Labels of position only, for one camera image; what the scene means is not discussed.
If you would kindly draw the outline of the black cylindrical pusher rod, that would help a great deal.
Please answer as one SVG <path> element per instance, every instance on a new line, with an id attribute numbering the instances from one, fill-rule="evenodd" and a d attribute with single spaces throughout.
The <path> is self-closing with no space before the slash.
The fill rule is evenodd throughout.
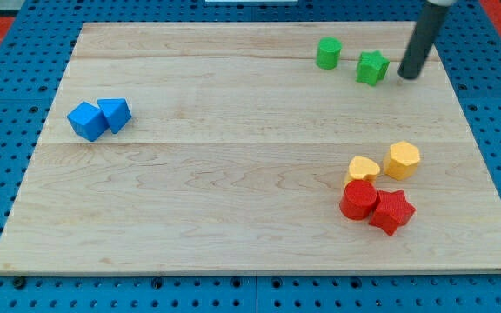
<path id="1" fill-rule="evenodd" d="M 451 8 L 451 0 L 425 0 L 397 73 L 406 80 L 420 76 Z"/>

